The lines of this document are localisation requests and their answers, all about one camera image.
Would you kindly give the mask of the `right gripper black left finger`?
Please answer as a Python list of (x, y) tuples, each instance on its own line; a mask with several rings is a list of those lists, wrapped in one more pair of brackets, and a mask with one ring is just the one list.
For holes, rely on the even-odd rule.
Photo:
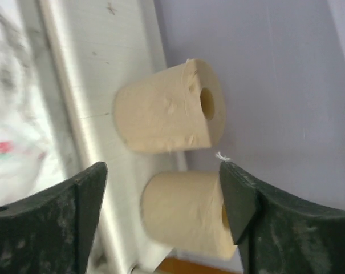
[(0, 273), (85, 273), (107, 165), (0, 207)]

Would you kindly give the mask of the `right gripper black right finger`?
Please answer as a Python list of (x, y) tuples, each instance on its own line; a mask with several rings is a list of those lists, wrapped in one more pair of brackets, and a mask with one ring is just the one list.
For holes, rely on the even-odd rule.
[(345, 211), (220, 164), (220, 185), (245, 273), (345, 273)]

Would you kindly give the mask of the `brown paper roll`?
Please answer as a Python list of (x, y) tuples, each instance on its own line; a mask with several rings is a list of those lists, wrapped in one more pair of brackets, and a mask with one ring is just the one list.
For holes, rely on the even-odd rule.
[(217, 172), (161, 172), (141, 196), (150, 238), (200, 256), (230, 260), (235, 251)]
[(188, 59), (121, 88), (113, 115), (130, 150), (157, 154), (216, 145), (224, 133), (226, 108), (210, 64)]

